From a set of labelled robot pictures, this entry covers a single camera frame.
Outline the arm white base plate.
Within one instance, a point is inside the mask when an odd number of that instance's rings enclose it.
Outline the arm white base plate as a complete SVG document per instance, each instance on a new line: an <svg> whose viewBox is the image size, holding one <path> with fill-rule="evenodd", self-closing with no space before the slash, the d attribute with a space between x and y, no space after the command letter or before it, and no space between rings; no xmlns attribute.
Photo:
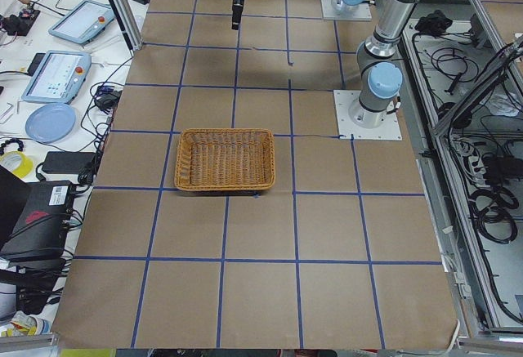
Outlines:
<svg viewBox="0 0 523 357"><path fill-rule="evenodd" d="M360 104L360 91L334 90L338 136L344 140L401 141L397 114L391 101L381 112Z"/></svg>
<svg viewBox="0 0 523 357"><path fill-rule="evenodd" d="M371 21L369 0L320 0L325 20Z"/></svg>

